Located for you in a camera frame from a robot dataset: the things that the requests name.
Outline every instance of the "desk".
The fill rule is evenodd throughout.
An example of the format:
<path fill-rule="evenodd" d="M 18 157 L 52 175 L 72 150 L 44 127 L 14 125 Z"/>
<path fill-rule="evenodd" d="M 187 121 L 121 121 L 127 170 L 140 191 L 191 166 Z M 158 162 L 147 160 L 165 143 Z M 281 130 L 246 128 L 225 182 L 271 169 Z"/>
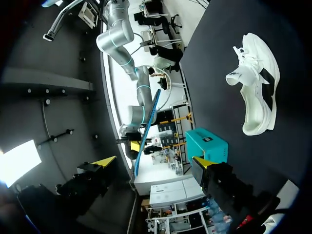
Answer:
<path fill-rule="evenodd" d="M 145 17 L 161 17 L 161 16 L 169 16 L 169 14 L 150 14 L 145 6 L 145 2 L 143 1 L 140 9 L 143 11 Z M 156 37 L 156 32 L 161 31 L 162 29 L 155 29 L 155 26 L 149 26 L 149 30 L 142 31 L 140 34 L 144 38 L 144 41 L 151 40 L 154 45 L 159 45 L 162 42 L 181 42 L 181 39 L 165 39 L 158 40 Z M 144 46 L 144 51 L 149 52 L 149 45 Z"/>
<path fill-rule="evenodd" d="M 241 86 L 225 81 L 238 65 L 232 47 L 241 47 L 248 32 L 268 44 L 281 74 L 275 129 L 259 136 L 243 134 Z M 305 175 L 312 142 L 312 92 L 305 57 L 296 30 L 263 1 L 214 0 L 181 60 L 196 127 L 228 142 L 228 163 L 238 178 L 254 185 L 255 194 L 277 194 L 287 178 L 299 185 Z"/>

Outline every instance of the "cable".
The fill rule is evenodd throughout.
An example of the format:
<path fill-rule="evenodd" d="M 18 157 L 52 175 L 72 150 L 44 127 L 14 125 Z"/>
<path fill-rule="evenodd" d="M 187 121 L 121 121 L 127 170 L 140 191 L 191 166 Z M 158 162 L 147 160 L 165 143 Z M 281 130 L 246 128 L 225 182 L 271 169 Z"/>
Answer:
<path fill-rule="evenodd" d="M 138 34 L 138 33 L 133 33 L 133 34 L 139 36 L 139 37 L 142 39 L 142 42 L 144 42 L 144 39 L 143 39 L 143 37 L 142 37 L 140 34 Z M 140 48 L 141 48 L 141 45 L 140 45 L 136 50 L 134 50 L 130 55 L 133 55 L 133 54 L 134 54 L 136 51 L 138 51 Z"/>
<path fill-rule="evenodd" d="M 42 115 L 43 115 L 43 122 L 44 122 L 45 130 L 46 130 L 46 132 L 48 134 L 48 137 L 51 138 L 50 133 L 49 133 L 49 129 L 48 129 L 48 125 L 47 125 L 47 121 L 45 119 L 44 102 L 42 102 Z"/>
<path fill-rule="evenodd" d="M 143 37 L 140 34 L 138 33 L 133 33 L 133 34 L 139 36 L 142 39 L 142 42 L 144 41 Z"/>
<path fill-rule="evenodd" d="M 163 47 L 166 47 L 166 46 L 168 46 L 168 45 L 172 45 L 172 44 L 175 44 L 175 43 L 181 43 L 181 42 L 180 42 L 180 41 L 174 41 L 174 42 L 171 42 L 171 43 L 169 43 L 169 44 L 164 45 Z"/>
<path fill-rule="evenodd" d="M 132 173 L 131 178 L 130 178 L 130 180 L 129 180 L 129 185 L 130 185 L 131 189 L 135 192 L 136 189 L 135 189 L 134 187 L 132 187 L 132 185 L 131 185 L 131 181 L 132 181 L 132 179 L 133 179 L 133 174 L 134 174 L 134 173 Z"/>
<path fill-rule="evenodd" d="M 164 70 L 162 70 L 162 69 L 160 69 L 160 68 L 158 68 L 158 67 L 153 67 L 153 68 L 154 68 L 154 69 L 157 69 L 157 70 L 159 70 L 159 71 L 161 71 L 161 72 L 163 72 L 163 73 L 168 77 L 168 79 L 169 79 L 169 81 L 170 81 L 170 87 L 169 87 L 169 94 L 168 94 L 168 97 L 167 97 L 165 103 L 158 109 L 158 110 L 161 110 L 161 109 L 167 104 L 167 102 L 168 102 L 168 100 L 169 100 L 169 98 L 170 98 L 170 95 L 171 95 L 171 90 L 172 90 L 171 78 L 170 78 L 170 76 L 168 75 L 168 73 L 166 73 Z"/>
<path fill-rule="evenodd" d="M 200 3 L 200 1 L 199 0 L 196 0 L 197 2 L 198 2 L 198 4 L 199 5 L 201 5 L 205 10 L 207 9 L 207 7 L 206 6 L 204 6 L 202 3 Z"/>
<path fill-rule="evenodd" d="M 194 2 L 194 3 L 197 3 L 197 4 L 201 5 L 204 9 L 207 9 L 207 7 L 204 6 L 202 3 L 200 3 L 199 0 L 195 0 L 195 1 L 189 0 L 189 1 Z"/>
<path fill-rule="evenodd" d="M 136 192 L 136 189 L 133 188 L 132 185 L 131 185 L 131 181 L 133 179 L 133 174 L 134 174 L 134 172 L 132 172 L 131 179 L 129 180 L 129 185 L 130 185 L 131 189 L 133 190 L 133 192 L 136 194 L 136 197 L 135 197 L 135 201 L 133 202 L 133 207 L 132 207 L 132 211 L 131 211 L 131 215 L 130 215 L 130 219 L 129 219 L 129 225 L 128 225 L 128 229 L 127 229 L 127 234 L 129 234 L 129 230 L 130 230 L 130 226 L 131 226 L 131 220 L 132 220 L 133 213 L 134 213 L 135 206 L 136 206 L 136 202 L 137 202 L 137 192 Z"/>

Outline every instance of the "white drawer unit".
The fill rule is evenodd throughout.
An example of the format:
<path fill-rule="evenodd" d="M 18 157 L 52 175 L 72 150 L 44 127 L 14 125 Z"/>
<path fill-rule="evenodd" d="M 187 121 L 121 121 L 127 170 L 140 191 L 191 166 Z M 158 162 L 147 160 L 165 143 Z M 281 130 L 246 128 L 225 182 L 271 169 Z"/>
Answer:
<path fill-rule="evenodd" d="M 189 179 L 184 179 L 184 180 L 182 180 L 182 183 L 183 183 L 185 188 L 189 188 L 189 187 L 199 187 L 200 188 L 200 185 L 197 183 L 197 181 L 195 180 L 194 177 L 191 177 Z"/>
<path fill-rule="evenodd" d="M 167 184 L 152 185 L 151 195 L 157 194 L 157 193 L 171 192 L 171 191 L 180 190 L 180 189 L 184 189 L 184 186 L 181 180 L 172 182 L 172 183 L 167 183 Z"/>
<path fill-rule="evenodd" d="M 173 203 L 182 202 L 187 200 L 185 190 L 179 189 L 170 192 L 162 192 L 151 194 L 150 205 L 151 207 L 164 207 L 170 206 Z"/>
<path fill-rule="evenodd" d="M 188 200 L 205 196 L 194 177 L 182 181 Z"/>

